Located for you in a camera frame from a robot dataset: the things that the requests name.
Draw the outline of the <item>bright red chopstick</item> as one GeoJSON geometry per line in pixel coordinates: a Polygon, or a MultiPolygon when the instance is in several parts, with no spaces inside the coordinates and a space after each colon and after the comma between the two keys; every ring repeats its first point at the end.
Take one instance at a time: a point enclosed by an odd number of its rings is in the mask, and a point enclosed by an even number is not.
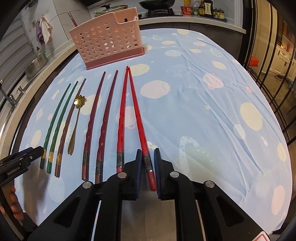
{"type": "Polygon", "coordinates": [[[125,104],[126,104],[126,89],[128,78],[128,66],[125,70],[125,78],[122,87],[122,95],[118,119],[118,132],[117,132],[117,156],[116,156],[116,172],[122,172],[125,164],[124,151],[125,151],[125,104]]]}
{"type": "Polygon", "coordinates": [[[130,81],[130,88],[131,88],[131,93],[132,93],[132,100],[133,100],[133,106],[134,106],[134,112],[135,112],[135,119],[137,122],[137,129],[138,129],[138,135],[139,135],[139,141],[140,141],[140,146],[142,149],[142,156],[143,156],[143,161],[144,161],[144,167],[147,173],[147,179],[149,182],[149,187],[151,191],[156,191],[157,189],[157,183],[156,183],[156,178],[154,174],[154,170],[152,167],[152,161],[149,153],[149,147],[147,145],[147,139],[145,136],[145,131],[144,131],[144,126],[142,123],[142,117],[140,114],[140,109],[137,101],[137,94],[135,91],[134,83],[133,83],[133,77],[132,77],[132,71],[130,67],[127,68],[128,76],[129,76],[129,81],[130,81]]]}

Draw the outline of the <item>maroon chopstick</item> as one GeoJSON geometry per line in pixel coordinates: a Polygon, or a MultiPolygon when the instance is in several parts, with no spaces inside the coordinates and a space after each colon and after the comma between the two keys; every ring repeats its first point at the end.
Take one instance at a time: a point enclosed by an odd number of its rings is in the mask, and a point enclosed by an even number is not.
{"type": "Polygon", "coordinates": [[[96,156],[96,168],[95,168],[95,184],[99,184],[103,182],[103,161],[104,161],[104,151],[105,151],[105,141],[106,141],[106,132],[107,132],[107,125],[108,125],[108,118],[111,108],[112,97],[114,93],[115,83],[118,76],[118,70],[116,70],[114,78],[112,80],[111,88],[108,94],[102,126],[100,130],[100,137],[99,137],[99,146],[96,156]]]}
{"type": "Polygon", "coordinates": [[[89,180],[89,161],[90,161],[90,150],[91,150],[91,139],[92,139],[92,133],[93,133],[93,125],[94,125],[94,119],[95,119],[95,114],[97,110],[97,105],[99,101],[99,96],[100,92],[102,89],[102,85],[104,82],[106,72],[102,74],[97,92],[95,94],[95,98],[93,101],[91,113],[90,113],[90,118],[87,126],[87,132],[86,132],[86,140],[84,144],[84,149],[83,149],[83,160],[82,160],[82,180],[83,181],[88,181],[89,180]]]}

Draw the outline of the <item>gold flower spoon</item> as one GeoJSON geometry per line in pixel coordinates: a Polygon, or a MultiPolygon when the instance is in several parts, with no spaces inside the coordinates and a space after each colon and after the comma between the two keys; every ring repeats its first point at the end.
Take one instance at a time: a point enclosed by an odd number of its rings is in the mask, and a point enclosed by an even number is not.
{"type": "Polygon", "coordinates": [[[77,126],[78,126],[79,115],[80,115],[81,108],[85,105],[85,102],[86,102],[86,98],[85,98],[85,96],[82,96],[82,95],[79,95],[74,100],[75,107],[78,109],[78,111],[77,111],[75,126],[74,126],[74,129],[73,129],[73,133],[72,133],[70,143],[69,143],[69,146],[68,146],[68,150],[67,150],[67,153],[69,155],[72,155],[73,152],[74,152],[75,137],[76,137],[76,131],[77,131],[77,126]]]}

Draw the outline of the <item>dark red chopstick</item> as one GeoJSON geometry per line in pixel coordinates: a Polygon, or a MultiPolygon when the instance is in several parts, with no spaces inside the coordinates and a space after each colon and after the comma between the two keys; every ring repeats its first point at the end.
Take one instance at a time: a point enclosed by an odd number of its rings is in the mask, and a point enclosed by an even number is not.
{"type": "Polygon", "coordinates": [[[70,11],[68,11],[67,14],[69,15],[69,17],[70,17],[70,19],[71,19],[73,25],[74,25],[75,27],[77,27],[78,25],[77,25],[77,23],[76,23],[74,17],[72,16],[72,14],[70,13],[70,11]]]}

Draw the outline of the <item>pink perforated utensil basket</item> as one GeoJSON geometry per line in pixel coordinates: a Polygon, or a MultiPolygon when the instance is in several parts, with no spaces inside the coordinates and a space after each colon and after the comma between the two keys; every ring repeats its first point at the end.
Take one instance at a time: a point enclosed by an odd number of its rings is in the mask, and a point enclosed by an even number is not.
{"type": "Polygon", "coordinates": [[[97,16],[69,33],[87,70],[145,53],[136,7],[97,16]]]}

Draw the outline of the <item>purple hanging cloth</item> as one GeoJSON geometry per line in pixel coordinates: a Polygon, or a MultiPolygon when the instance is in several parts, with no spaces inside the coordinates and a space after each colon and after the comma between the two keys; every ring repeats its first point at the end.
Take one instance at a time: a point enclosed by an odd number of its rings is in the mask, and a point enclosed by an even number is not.
{"type": "Polygon", "coordinates": [[[42,46],[45,45],[44,37],[43,37],[43,34],[42,34],[42,28],[40,27],[40,21],[36,21],[36,38],[37,38],[37,41],[42,46]]]}

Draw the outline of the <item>hanging white towel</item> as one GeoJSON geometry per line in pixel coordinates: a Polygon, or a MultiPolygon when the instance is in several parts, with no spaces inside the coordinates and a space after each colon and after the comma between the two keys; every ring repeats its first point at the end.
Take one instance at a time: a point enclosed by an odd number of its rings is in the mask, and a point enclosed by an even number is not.
{"type": "Polygon", "coordinates": [[[51,35],[52,26],[45,16],[41,17],[40,28],[41,28],[41,33],[43,36],[44,45],[47,45],[48,42],[50,42],[52,40],[52,35],[51,35]]]}

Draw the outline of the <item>black gas stove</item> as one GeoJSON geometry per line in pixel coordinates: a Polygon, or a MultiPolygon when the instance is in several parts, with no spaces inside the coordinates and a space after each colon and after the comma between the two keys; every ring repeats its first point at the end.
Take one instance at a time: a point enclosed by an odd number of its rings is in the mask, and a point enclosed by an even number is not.
{"type": "Polygon", "coordinates": [[[162,17],[162,16],[174,16],[175,13],[173,12],[172,8],[169,9],[156,9],[156,10],[148,10],[145,13],[138,14],[139,19],[144,18],[156,18],[156,17],[162,17]]]}

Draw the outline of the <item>red instant noodle cup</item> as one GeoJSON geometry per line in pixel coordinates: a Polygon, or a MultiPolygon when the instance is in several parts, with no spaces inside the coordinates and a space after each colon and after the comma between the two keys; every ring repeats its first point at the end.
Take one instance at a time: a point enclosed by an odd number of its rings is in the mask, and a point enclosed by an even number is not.
{"type": "Polygon", "coordinates": [[[184,16],[192,16],[193,15],[193,7],[192,6],[180,6],[182,15],[184,16]]]}

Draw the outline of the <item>beige frying pan with lid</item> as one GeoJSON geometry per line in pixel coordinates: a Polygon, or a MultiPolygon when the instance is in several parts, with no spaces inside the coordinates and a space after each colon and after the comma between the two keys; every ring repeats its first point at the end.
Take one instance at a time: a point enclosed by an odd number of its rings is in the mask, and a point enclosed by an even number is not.
{"type": "Polygon", "coordinates": [[[116,12],[116,11],[121,11],[121,10],[127,9],[128,5],[123,4],[123,5],[117,5],[117,6],[110,6],[110,4],[106,4],[101,7],[105,8],[105,9],[101,10],[101,11],[95,11],[95,17],[106,14],[106,13],[111,13],[111,12],[116,12]]]}

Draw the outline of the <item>clear plastic bottle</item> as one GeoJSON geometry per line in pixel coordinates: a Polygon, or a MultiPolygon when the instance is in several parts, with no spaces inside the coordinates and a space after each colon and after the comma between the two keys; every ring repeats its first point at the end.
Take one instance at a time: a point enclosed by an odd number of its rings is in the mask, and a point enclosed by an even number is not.
{"type": "Polygon", "coordinates": [[[193,7],[193,15],[198,16],[199,15],[199,6],[200,6],[200,0],[191,0],[192,7],[193,7]]]}

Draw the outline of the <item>black wok with lid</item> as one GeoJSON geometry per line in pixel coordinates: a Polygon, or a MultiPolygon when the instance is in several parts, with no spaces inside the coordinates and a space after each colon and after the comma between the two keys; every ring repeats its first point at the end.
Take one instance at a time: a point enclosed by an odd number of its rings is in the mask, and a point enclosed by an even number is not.
{"type": "Polygon", "coordinates": [[[175,3],[175,0],[145,0],[139,2],[139,5],[147,10],[169,9],[175,3]]]}

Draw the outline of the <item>blue condiment jar set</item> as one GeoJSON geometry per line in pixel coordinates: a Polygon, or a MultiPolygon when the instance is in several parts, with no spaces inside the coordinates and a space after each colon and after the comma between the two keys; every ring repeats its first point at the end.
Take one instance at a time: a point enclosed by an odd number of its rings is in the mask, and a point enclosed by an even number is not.
{"type": "Polygon", "coordinates": [[[227,22],[227,19],[225,17],[225,12],[222,9],[214,8],[213,9],[213,18],[216,20],[227,22]]]}

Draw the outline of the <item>dark soy sauce bottle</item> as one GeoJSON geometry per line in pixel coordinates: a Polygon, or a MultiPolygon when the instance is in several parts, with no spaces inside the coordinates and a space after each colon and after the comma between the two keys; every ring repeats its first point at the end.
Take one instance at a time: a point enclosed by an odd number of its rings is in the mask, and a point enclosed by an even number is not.
{"type": "Polygon", "coordinates": [[[204,5],[205,5],[205,17],[213,18],[213,1],[204,0],[204,5]]]}

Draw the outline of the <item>yellow seasoning packet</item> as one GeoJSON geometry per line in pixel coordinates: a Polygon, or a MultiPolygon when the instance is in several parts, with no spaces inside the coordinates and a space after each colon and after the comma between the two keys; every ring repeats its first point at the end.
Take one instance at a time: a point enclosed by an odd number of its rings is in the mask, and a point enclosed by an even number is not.
{"type": "Polygon", "coordinates": [[[184,0],[184,6],[191,6],[191,0],[184,0]]]}

